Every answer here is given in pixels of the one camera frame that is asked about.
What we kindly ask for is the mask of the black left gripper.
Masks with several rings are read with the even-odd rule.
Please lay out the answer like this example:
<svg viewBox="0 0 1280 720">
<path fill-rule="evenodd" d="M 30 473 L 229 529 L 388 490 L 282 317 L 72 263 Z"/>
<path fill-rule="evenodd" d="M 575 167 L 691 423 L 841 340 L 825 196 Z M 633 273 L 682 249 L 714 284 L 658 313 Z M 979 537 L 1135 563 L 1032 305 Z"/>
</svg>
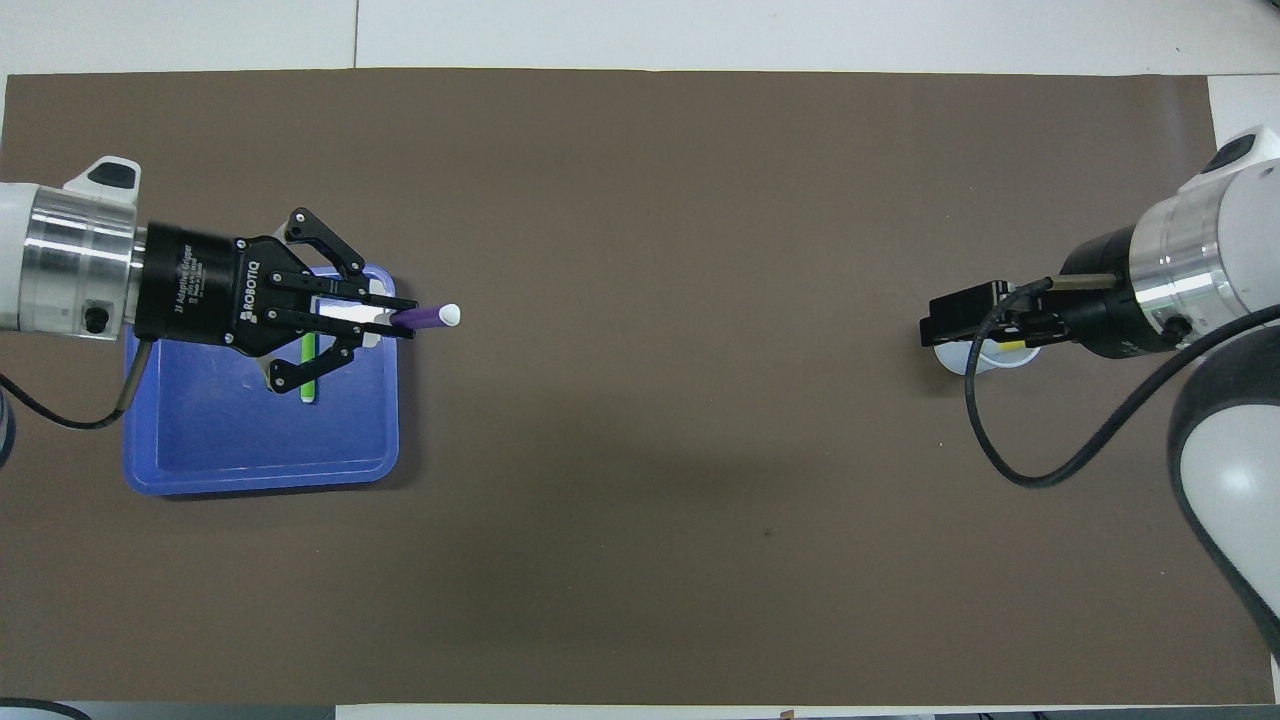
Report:
<svg viewBox="0 0 1280 720">
<path fill-rule="evenodd" d="M 268 388 L 283 395 L 351 364 L 369 334 L 415 337 L 411 329 L 375 322 L 268 318 L 271 309 L 298 311 L 297 293 L 385 310 L 419 307 L 415 300 L 375 291 L 365 274 L 364 256 L 308 209 L 293 210 L 276 233 L 279 240 L 236 238 L 179 225 L 147 225 L 134 306 L 136 338 L 230 347 L 262 357 L 300 334 L 330 336 L 329 348 L 311 360 L 268 364 Z M 317 251 L 338 277 L 308 274 L 287 249 L 296 245 Z"/>
</svg>

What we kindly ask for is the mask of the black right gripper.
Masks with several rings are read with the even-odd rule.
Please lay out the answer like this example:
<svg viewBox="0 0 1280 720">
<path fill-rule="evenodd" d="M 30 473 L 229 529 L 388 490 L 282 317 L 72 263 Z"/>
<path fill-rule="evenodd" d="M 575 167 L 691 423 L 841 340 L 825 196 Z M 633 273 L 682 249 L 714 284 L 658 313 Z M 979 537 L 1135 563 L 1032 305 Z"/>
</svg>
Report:
<svg viewBox="0 0 1280 720">
<path fill-rule="evenodd" d="M 1076 246 L 1060 268 L 1061 275 L 1111 274 L 1117 283 L 1107 290 L 1052 290 L 1041 307 L 1066 328 L 1066 338 L 1107 359 L 1129 359 L 1175 350 L 1140 310 L 1129 278 L 1133 228 L 1121 228 Z M 1010 282 L 986 282 L 928 302 L 920 319 L 920 346 L 936 347 L 970 341 L 1001 300 L 1012 292 Z M 1038 307 L 1012 313 L 1012 342 L 1041 346 L 1043 313 Z"/>
</svg>

